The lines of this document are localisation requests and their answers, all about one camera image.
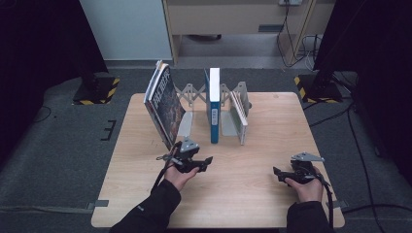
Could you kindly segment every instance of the black sleeve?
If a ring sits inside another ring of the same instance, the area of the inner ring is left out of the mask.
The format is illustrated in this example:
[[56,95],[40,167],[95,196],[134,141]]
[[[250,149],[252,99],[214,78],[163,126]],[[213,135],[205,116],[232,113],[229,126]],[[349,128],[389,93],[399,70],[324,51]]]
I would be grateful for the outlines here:
[[317,201],[294,203],[288,210],[288,233],[332,233],[324,208]]
[[133,208],[112,227],[110,232],[163,232],[180,201],[181,195],[178,189],[168,180],[163,180],[145,201]]

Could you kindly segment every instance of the person's left hand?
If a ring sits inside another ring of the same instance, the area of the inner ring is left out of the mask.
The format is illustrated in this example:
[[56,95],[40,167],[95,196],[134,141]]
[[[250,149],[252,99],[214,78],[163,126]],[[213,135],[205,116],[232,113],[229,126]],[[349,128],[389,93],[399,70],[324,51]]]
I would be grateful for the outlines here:
[[173,164],[173,162],[169,163],[170,167],[166,170],[164,178],[171,182],[179,191],[181,191],[186,182],[196,176],[196,173],[199,171],[199,168],[195,167],[188,173],[181,173],[178,171],[178,169],[176,169],[174,164],[170,164]]

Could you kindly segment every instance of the hand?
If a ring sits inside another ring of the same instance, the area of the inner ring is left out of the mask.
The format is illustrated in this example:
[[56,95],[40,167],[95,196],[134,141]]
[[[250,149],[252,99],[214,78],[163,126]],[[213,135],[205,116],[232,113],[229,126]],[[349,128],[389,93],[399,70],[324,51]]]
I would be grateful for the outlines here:
[[171,182],[179,191],[181,191],[183,187],[185,186],[186,182],[190,180],[191,178],[193,178],[194,176],[196,176],[196,173],[199,171],[199,168],[195,167],[191,169],[189,173],[181,173],[173,165],[173,162],[170,162],[170,163],[172,163],[172,165],[169,165],[171,167],[169,167],[166,170],[166,173],[164,174],[164,178],[168,180],[169,182]]
[[[319,169],[314,167],[317,174],[319,174]],[[322,201],[322,196],[324,194],[324,187],[318,179],[314,179],[309,183],[301,184],[296,181],[286,178],[285,182],[296,190],[299,197],[299,201],[309,202],[309,201]]]

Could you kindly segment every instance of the black cable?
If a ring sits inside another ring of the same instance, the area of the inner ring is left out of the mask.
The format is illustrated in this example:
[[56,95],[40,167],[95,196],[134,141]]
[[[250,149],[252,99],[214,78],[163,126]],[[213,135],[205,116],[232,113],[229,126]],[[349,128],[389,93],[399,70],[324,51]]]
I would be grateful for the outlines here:
[[332,192],[329,189],[330,184],[325,181],[325,178],[322,174],[313,174],[312,171],[308,170],[307,168],[303,166],[298,166],[299,169],[305,170],[309,175],[312,175],[316,179],[321,182],[321,184],[325,187],[326,189],[326,194],[327,194],[327,202],[329,205],[327,205],[327,208],[329,210],[329,227],[333,229],[333,200],[332,200]]
[[43,207],[43,206],[0,206],[0,212],[42,212],[51,214],[93,214],[93,210],[72,207]]
[[289,14],[289,4],[290,4],[290,3],[289,3],[289,0],[286,0],[285,3],[286,3],[286,7],[285,7],[285,8],[286,8],[286,15],[285,15],[284,22],[283,22],[283,24],[282,24],[282,28],[286,27],[286,30],[287,30],[287,33],[288,33],[288,37],[289,37],[289,41],[291,42],[293,57],[294,57],[294,59],[295,59],[296,61],[295,61],[293,64],[287,64],[287,63],[286,63],[286,61],[285,61],[285,59],[284,59],[284,57],[283,57],[283,54],[282,54],[280,45],[279,45],[279,37],[280,37],[280,35],[281,35],[281,32],[279,32],[279,34],[278,34],[278,36],[277,36],[277,38],[276,38],[276,44],[277,44],[277,46],[278,46],[278,50],[279,50],[279,53],[281,54],[282,61],[283,61],[284,65],[285,65],[286,67],[292,67],[294,64],[296,64],[297,62],[299,62],[299,61],[300,61],[301,59],[303,59],[305,56],[302,56],[302,57],[300,57],[300,58],[297,58],[297,57],[294,55],[293,41],[292,41],[291,33],[289,32],[289,28],[288,28],[288,14]]
[[327,202],[329,203],[329,227],[333,229],[333,200],[332,200],[332,192],[329,189],[328,183],[323,183],[326,193],[327,193]]
[[313,41],[313,51],[312,51],[312,57],[313,57],[313,62],[316,60],[316,45],[318,43],[318,34],[315,36],[315,40]]
[[355,143],[357,145],[358,153],[360,155],[360,161],[361,161],[361,164],[363,166],[364,175],[366,177],[367,191],[368,191],[368,194],[369,194],[369,200],[370,200],[370,204],[371,204],[371,207],[372,207],[373,216],[375,217],[376,224],[378,225],[380,231],[384,233],[385,231],[382,228],[381,223],[380,223],[380,221],[378,219],[378,216],[376,214],[376,209],[375,209],[373,196],[372,196],[372,189],[370,187],[369,175],[367,174],[366,165],[365,165],[365,162],[364,162],[364,159],[363,159],[363,155],[361,153],[361,147],[359,145],[358,138],[357,138],[357,135],[356,135],[355,130],[354,130],[354,126],[352,125],[350,111],[348,111],[347,113],[348,113],[347,116],[348,116],[349,126],[351,127],[352,135],[355,139]]
[[305,110],[307,110],[307,109],[309,109],[309,108],[312,108],[313,106],[315,106],[315,105],[317,105],[317,104],[319,104],[319,103],[321,103],[321,102],[316,102],[316,103],[313,103],[313,104],[311,104],[311,105],[309,105],[309,106],[307,106],[307,107],[303,108],[303,111],[305,111]]
[[[317,37],[318,35],[316,35],[316,36],[311,36],[311,35],[308,35],[308,36],[304,36],[303,37],[303,39],[302,39],[302,46],[303,46],[303,50],[299,50],[299,52],[303,52],[303,54],[298,54],[298,55],[302,55],[302,56],[307,56],[307,50],[306,50],[306,46],[305,46],[305,41],[306,41],[306,38],[308,38],[308,37]],[[309,52],[314,52],[314,53],[316,53],[317,51],[318,51],[319,49],[316,49],[316,47],[314,47],[312,50],[309,50]]]
[[51,108],[49,108],[49,107],[47,107],[47,106],[42,106],[42,108],[45,108],[45,109],[48,109],[48,110],[49,110],[48,115],[47,115],[46,117],[42,118],[42,119],[34,120],[34,121],[33,121],[34,123],[41,122],[41,121],[43,121],[43,120],[45,120],[45,119],[47,119],[48,117],[51,116],[51,114],[52,114],[52,109],[51,109]]
[[352,106],[353,106],[354,104],[355,104],[355,103],[352,102],[352,103],[349,105],[349,107],[346,108],[344,111],[342,111],[342,112],[340,112],[340,113],[337,113],[337,114],[335,114],[335,115],[333,115],[333,116],[330,116],[330,117],[328,117],[328,118],[319,120],[318,122],[309,124],[309,127],[314,127],[314,126],[316,126],[316,125],[318,125],[318,124],[321,124],[321,123],[323,123],[323,122],[325,122],[325,121],[327,121],[327,120],[334,119],[334,118],[337,118],[337,117],[340,117],[340,116],[344,115],[346,112],[349,112],[349,110],[352,108]]
[[340,75],[343,77],[343,79],[344,79],[349,85],[351,85],[351,86],[356,86],[355,84],[353,84],[352,82],[350,82],[350,81],[348,80],[348,78],[346,78],[346,76],[343,74],[342,71],[339,71],[339,73],[340,73]]
[[163,169],[161,169],[160,172],[158,173],[158,176],[157,176],[157,178],[156,178],[156,180],[155,180],[155,182],[154,182],[154,186],[152,187],[151,194],[152,194],[152,193],[155,191],[155,189],[158,187],[158,184],[160,183],[161,178],[162,178],[162,177],[164,176],[164,174],[166,173],[166,170],[173,166],[173,164],[167,166],[167,165],[169,164],[170,160],[171,160],[171,159],[169,158],[169,159],[164,163]]
[[[397,208],[397,209],[402,209],[408,212],[412,212],[411,208],[407,208],[407,207],[403,207],[399,205],[393,205],[393,204],[374,204],[373,206],[375,208]],[[346,214],[350,214],[350,213],[357,212],[363,209],[368,209],[368,208],[372,208],[372,205],[361,206],[361,207],[357,207],[351,210],[343,211],[342,214],[346,215]]]

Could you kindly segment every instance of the book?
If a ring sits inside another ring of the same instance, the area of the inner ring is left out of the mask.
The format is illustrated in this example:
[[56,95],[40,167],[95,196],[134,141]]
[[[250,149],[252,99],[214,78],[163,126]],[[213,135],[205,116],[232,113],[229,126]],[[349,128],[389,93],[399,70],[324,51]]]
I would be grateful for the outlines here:
[[210,74],[205,70],[206,114],[210,125],[210,142],[219,141],[219,125],[221,118],[221,69],[210,68]]
[[168,64],[159,60],[145,93],[144,104],[164,145],[171,150],[185,114]]
[[229,114],[235,126],[237,135],[239,136],[240,145],[245,145],[248,121],[240,93],[230,91],[229,101]]

